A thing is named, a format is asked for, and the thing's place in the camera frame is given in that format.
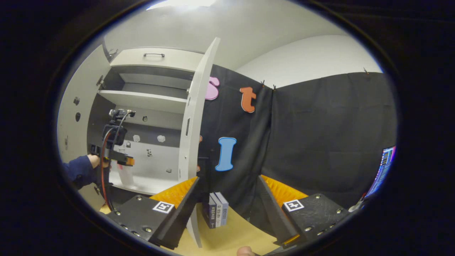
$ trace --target black fabric backdrop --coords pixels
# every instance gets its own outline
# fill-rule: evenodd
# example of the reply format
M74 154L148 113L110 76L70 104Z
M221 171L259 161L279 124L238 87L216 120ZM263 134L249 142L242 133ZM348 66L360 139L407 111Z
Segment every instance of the black fabric backdrop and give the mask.
M214 100L206 100L202 116L199 157L209 157L206 171L210 190L221 192L229 205L247 219L254 198L257 176L265 157L270 134L272 89L226 68L213 65L211 77L220 81L219 94ZM240 88L252 87L256 99L253 113L242 109ZM237 139L233 148L233 169L215 170L220 158L218 139Z
M397 117L383 73L349 73L273 92L271 132L261 172L308 195L349 208L396 144ZM273 234L259 197L251 223Z

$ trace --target blue letter i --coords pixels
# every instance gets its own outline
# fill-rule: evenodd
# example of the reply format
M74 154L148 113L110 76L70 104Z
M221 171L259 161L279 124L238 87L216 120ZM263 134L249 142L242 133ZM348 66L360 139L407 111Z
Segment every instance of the blue letter i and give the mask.
M235 143L237 143L237 140L235 138L221 137L218 140L218 143L220 143L221 145L220 162L215 167L215 170L219 172L229 171L230 169L234 168L234 166L231 163L231 160L232 151Z

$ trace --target red cable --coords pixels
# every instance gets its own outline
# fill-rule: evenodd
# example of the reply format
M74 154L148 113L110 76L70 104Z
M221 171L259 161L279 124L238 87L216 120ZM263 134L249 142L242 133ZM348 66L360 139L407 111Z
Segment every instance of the red cable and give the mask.
M101 149L101 157L100 157L100 165L101 165L101 186L103 187L103 194L104 194L104 200L106 201L106 205L109 206L107 202L107 195L106 195L106 188L104 186L104 171L103 171L103 163L104 163L104 148L106 148L107 144L107 138L109 138L109 135L111 133L108 133L106 136L106 140L104 141L103 148Z

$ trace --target orange foam pad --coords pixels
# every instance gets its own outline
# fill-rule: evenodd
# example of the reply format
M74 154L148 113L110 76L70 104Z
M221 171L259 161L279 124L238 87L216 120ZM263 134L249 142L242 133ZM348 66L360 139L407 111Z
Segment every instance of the orange foam pad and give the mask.
M128 158L128 161L126 162L126 164L134 165L134 159L133 158Z
M170 187L167 190L163 190L160 193L151 196L150 199L170 203L175 205L175 208L178 208L179 204L186 196L191 186L193 186L196 178L197 177L194 177L192 179L181 182L173 187Z
M308 197L308 195L275 179L269 178L264 175L261 175L261 177L267 183L267 186L270 188L270 191L272 192L273 197L275 198L280 208L283 206L284 202L289 202L296 199L299 200Z

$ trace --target foam letter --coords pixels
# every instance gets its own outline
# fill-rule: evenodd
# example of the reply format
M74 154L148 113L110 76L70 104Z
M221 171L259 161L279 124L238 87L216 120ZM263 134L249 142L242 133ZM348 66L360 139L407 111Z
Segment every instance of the foam letter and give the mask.
M214 100L218 97L218 89L215 86L219 86L220 81L216 77L210 77L207 84L207 92L205 93L206 100Z
M232 160L232 151L237 140L235 138L221 137L218 140L218 143L221 145L220 152L220 162L215 167L215 170L219 172L229 171L234 168L231 163Z
M256 94L253 93L253 88L243 87L240 88L242 93L242 108L248 113L254 112L254 106L251 106L251 99L256 99Z
M202 141L202 136L199 135L199 143L201 143L201 141ZM198 172L198 171L200 171L200 170L201 170L201 167L200 167L199 165L196 166L196 172Z

